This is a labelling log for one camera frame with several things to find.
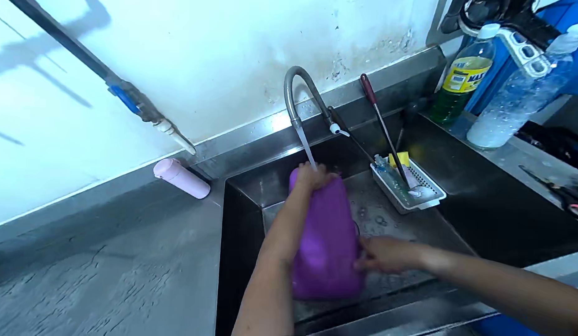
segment label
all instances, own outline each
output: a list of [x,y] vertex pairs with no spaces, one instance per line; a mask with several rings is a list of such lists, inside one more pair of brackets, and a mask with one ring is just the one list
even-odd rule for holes
[[442,88],[454,93],[467,93],[478,88],[492,60],[484,57],[463,57],[452,63]]

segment running water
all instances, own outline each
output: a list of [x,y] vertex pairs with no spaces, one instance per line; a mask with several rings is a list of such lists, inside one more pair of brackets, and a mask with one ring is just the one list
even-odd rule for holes
[[314,171],[317,172],[318,168],[316,167],[316,162],[314,161],[314,156],[312,156],[312,151],[310,150],[310,145],[307,142],[306,134],[303,132],[303,127],[296,128],[297,134],[299,135],[299,139],[301,143],[303,143],[303,148],[306,150],[307,158],[310,160],[310,164],[314,168]]

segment yellow sponge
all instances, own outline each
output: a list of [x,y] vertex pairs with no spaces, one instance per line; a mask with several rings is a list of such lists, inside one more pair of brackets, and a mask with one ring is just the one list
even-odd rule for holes
[[[401,164],[404,164],[406,167],[409,167],[409,152],[398,152],[397,155],[399,156]],[[395,158],[393,157],[392,154],[389,154],[389,163],[392,168],[395,168],[397,166]]]

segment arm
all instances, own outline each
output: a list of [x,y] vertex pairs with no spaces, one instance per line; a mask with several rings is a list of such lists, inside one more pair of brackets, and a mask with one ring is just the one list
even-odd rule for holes
[[504,264],[390,237],[361,239],[356,268],[419,269],[468,289],[541,335],[578,336],[578,289]]
[[326,174],[318,165],[299,165],[295,186],[276,215],[262,243],[258,261],[243,294],[233,335],[292,335],[293,294],[291,267],[299,249],[312,191],[322,187],[336,174]]

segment pink bottle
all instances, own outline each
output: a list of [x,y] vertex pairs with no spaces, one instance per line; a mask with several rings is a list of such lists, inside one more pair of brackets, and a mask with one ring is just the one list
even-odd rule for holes
[[202,199],[210,193],[210,186],[206,182],[185,169],[174,158],[160,160],[153,170],[154,176],[173,184],[195,198]]

